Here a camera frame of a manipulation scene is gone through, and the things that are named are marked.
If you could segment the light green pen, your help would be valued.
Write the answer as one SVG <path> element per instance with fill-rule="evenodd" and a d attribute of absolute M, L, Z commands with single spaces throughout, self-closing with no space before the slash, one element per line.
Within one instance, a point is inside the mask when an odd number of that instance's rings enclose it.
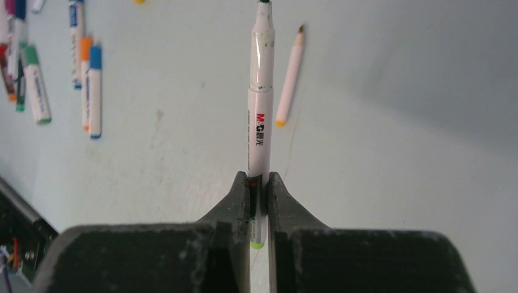
<path fill-rule="evenodd" d="M 258 1 L 251 34 L 247 108 L 250 246 L 257 250 L 264 247 L 268 237 L 268 184 L 274 120 L 274 52 L 272 2 Z"/>

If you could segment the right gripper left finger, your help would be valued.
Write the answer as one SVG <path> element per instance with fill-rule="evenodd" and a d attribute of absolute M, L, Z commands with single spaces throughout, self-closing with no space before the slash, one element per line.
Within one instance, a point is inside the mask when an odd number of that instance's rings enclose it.
<path fill-rule="evenodd" d="M 244 172 L 195 222 L 75 226 L 50 245 L 33 292 L 249 292 Z"/>

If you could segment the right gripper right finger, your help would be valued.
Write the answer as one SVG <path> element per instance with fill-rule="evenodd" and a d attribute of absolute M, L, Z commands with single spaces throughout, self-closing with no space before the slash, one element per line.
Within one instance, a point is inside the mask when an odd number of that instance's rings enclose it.
<path fill-rule="evenodd" d="M 331 228 L 269 179 L 271 292 L 474 292 L 454 244 L 435 231 Z"/>

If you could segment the large blue marker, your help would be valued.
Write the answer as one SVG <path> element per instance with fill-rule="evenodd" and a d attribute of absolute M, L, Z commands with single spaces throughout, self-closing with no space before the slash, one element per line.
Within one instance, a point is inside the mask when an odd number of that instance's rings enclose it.
<path fill-rule="evenodd" d="M 72 85 L 76 90 L 81 89 L 81 39 L 84 35 L 84 1 L 68 1 L 68 16 L 71 40 L 71 58 L 73 62 Z"/>

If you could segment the yellow pen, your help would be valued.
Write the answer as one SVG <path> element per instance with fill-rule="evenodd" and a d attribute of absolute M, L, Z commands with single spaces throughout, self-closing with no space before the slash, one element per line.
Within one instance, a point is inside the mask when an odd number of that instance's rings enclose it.
<path fill-rule="evenodd" d="M 302 63 L 302 55 L 305 45 L 305 26 L 300 25 L 297 35 L 294 39 L 293 47 L 290 53 L 290 59 L 286 70 L 285 80 L 283 89 L 280 96 L 279 105 L 277 108 L 277 115 L 275 118 L 275 124 L 278 127 L 283 127 L 288 120 L 288 116 L 291 109 L 291 103 L 293 100 L 299 69 Z"/>

